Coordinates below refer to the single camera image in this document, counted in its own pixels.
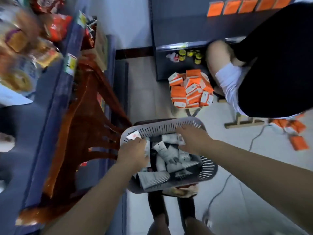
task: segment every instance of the wall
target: wall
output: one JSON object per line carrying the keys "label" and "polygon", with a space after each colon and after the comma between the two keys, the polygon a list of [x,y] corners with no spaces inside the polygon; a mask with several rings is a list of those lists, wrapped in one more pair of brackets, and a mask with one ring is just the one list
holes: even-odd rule
{"label": "wall", "polygon": [[116,35],[117,49],[152,45],[148,0],[92,0],[89,13],[105,34]]}

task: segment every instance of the brown wooden chair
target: brown wooden chair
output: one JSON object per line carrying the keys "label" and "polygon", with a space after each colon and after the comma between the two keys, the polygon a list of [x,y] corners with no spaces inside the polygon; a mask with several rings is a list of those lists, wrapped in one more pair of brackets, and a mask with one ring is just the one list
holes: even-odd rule
{"label": "brown wooden chair", "polygon": [[[21,211],[17,225],[47,223],[66,213],[84,194],[74,196],[75,174],[82,162],[97,158],[117,159],[111,152],[89,152],[103,147],[119,150],[123,131],[132,126],[108,80],[90,60],[81,60],[77,69],[76,100],[64,116],[55,155],[45,181],[41,203]],[[97,101],[98,93],[117,115],[123,128],[113,125]]]}

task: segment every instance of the basket of orange boxes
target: basket of orange boxes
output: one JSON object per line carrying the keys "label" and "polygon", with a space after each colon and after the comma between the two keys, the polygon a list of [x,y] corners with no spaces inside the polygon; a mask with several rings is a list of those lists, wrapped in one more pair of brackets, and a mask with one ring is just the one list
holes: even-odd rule
{"label": "basket of orange boxes", "polygon": [[200,69],[187,70],[183,74],[174,73],[168,81],[176,112],[178,109],[196,111],[213,103],[213,88],[208,76]]}

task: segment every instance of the baseboard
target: baseboard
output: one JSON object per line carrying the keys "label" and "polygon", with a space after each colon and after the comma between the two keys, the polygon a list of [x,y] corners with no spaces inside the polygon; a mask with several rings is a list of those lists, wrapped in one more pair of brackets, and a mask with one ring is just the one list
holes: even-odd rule
{"label": "baseboard", "polygon": [[153,56],[153,47],[142,47],[142,48],[128,48],[116,50],[115,59],[131,59],[139,57]]}

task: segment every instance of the red snack package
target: red snack package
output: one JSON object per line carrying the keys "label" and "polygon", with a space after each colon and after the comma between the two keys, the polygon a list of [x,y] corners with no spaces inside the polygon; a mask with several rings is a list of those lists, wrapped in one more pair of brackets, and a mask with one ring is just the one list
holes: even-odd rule
{"label": "red snack package", "polygon": [[34,12],[37,13],[56,13],[65,0],[29,0]]}
{"label": "red snack package", "polygon": [[52,42],[59,42],[66,36],[71,16],[61,14],[45,14],[40,16],[46,31],[46,38]]}

